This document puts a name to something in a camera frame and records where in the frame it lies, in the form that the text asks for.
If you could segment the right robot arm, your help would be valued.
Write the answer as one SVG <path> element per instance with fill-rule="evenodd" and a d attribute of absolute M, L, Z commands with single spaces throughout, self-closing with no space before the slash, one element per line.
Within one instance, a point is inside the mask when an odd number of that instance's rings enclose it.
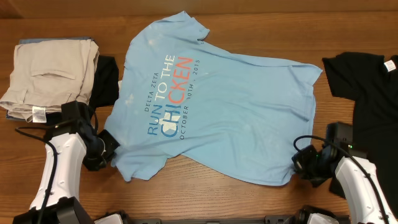
<path fill-rule="evenodd" d="M 292 157 L 295 171 L 318 187 L 334 177 L 341 185 L 349 206 L 351 223 L 397 223 L 382 193 L 376 165 L 352 156 L 348 149 L 328 142 L 317 151 L 313 145 L 298 149 Z"/>

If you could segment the light blue printed t-shirt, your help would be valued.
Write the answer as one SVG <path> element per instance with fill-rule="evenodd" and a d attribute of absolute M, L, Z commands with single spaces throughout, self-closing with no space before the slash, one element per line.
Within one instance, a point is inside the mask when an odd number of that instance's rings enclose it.
<path fill-rule="evenodd" d="M 129 45 L 119 98 L 105 129 L 112 166 L 148 180 L 183 155 L 235 179 L 285 185 L 296 137 L 315 117 L 315 65 L 233 54 L 206 42 L 186 12 L 155 21 Z"/>

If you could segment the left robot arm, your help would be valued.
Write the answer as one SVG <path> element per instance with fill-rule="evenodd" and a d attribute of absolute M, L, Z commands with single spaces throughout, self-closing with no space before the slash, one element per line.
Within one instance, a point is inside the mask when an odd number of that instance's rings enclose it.
<path fill-rule="evenodd" d="M 94 223 L 80 203 L 82 167 L 98 171 L 114 157 L 119 143 L 107 131 L 82 119 L 65 121 L 45 129 L 46 160 L 40 186 L 28 212 L 14 217 L 15 224 Z"/>

